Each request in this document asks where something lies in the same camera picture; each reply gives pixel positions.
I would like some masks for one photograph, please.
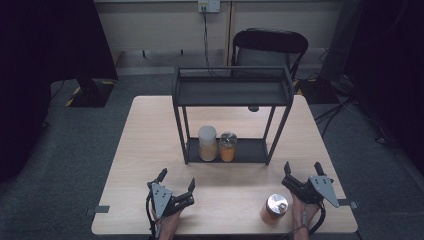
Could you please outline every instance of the black chair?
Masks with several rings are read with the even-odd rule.
[[[299,33],[264,28],[249,28],[240,31],[233,39],[232,66],[287,65],[294,80],[300,60],[308,49],[308,40]],[[290,65],[290,56],[297,55]]]

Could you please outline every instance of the table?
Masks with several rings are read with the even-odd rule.
[[[218,134],[230,130],[238,136],[255,137],[263,134],[268,110],[262,107],[253,113],[246,107],[194,107],[187,109],[187,112],[193,135],[197,134],[200,126],[211,124]],[[276,116],[282,114],[283,110],[279,108]],[[96,213],[92,231],[98,235],[149,235],[150,225],[145,212],[146,183],[167,168],[168,174],[162,184],[172,190],[174,196],[185,193],[193,177],[196,180],[193,192],[195,203],[183,211],[176,234],[287,233],[292,230],[291,208],[276,226],[264,224],[259,216],[265,200],[271,194],[282,194],[291,204],[290,193],[281,184],[287,161],[290,162],[292,175],[301,181],[316,175],[313,164],[319,161],[324,172],[334,179],[337,198],[346,198],[302,96],[294,98],[269,166],[224,162],[185,165],[171,96],[136,97],[99,202],[99,206],[110,208],[107,213]],[[357,230],[349,206],[334,208],[327,201],[325,205],[327,216],[317,232],[352,233]],[[315,224],[318,215],[311,224]]]

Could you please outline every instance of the power outlet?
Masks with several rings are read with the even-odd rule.
[[[198,0],[197,8],[199,12],[207,12],[209,1],[208,0]]]
[[[221,10],[219,0],[198,0],[198,12],[218,13]]]
[[[208,5],[208,12],[219,12],[221,10],[221,6],[220,6],[220,1],[219,0],[209,0],[209,5]]]

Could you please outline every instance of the robotic arm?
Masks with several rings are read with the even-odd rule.
[[[306,183],[302,183],[291,175],[290,165],[289,162],[287,162],[284,166],[286,176],[281,182],[304,203],[317,204],[321,209],[321,216],[316,225],[309,230],[309,235],[312,235],[324,222],[326,214],[322,204],[324,198],[334,207],[338,208],[340,206],[333,189],[333,179],[327,177],[319,162],[316,162],[314,167],[318,175],[311,176]]]
[[[168,170],[164,168],[155,180],[147,183],[147,187],[149,188],[149,195],[146,198],[146,212],[147,217],[150,221],[150,230],[152,231],[152,236],[155,239],[159,237],[160,226],[158,227],[158,229],[156,229],[156,222],[153,221],[152,217],[150,216],[150,201],[152,202],[152,207],[156,213],[157,219],[161,219],[166,216],[171,216],[177,213],[178,211],[181,211],[184,208],[194,204],[194,178],[191,180],[191,183],[188,187],[188,192],[175,197],[172,195],[171,190],[160,185],[167,173]]]

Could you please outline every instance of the shelf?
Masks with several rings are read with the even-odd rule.
[[[199,139],[190,138],[187,144],[188,162],[225,163],[218,156],[213,161],[204,161],[199,157]],[[239,138],[237,139],[236,157],[229,163],[265,163],[267,150],[263,139]]]
[[[270,73],[281,73],[281,75],[265,75]],[[240,66],[176,68],[172,102],[185,164],[208,162],[199,156],[199,139],[190,136],[187,107],[270,106],[271,111],[263,138],[237,139],[236,157],[229,162],[269,165],[293,104],[293,95],[293,83],[287,66],[282,68]],[[285,107],[285,109],[268,152],[266,138],[276,107]],[[218,156],[210,162],[222,163],[224,161]]]
[[[279,79],[181,78],[180,106],[286,106],[288,97]]]
[[[178,106],[287,106],[292,101],[287,86],[290,86],[284,69],[281,76],[234,76],[225,75],[225,70],[238,68],[217,68],[218,74],[184,74],[179,69],[173,96]]]

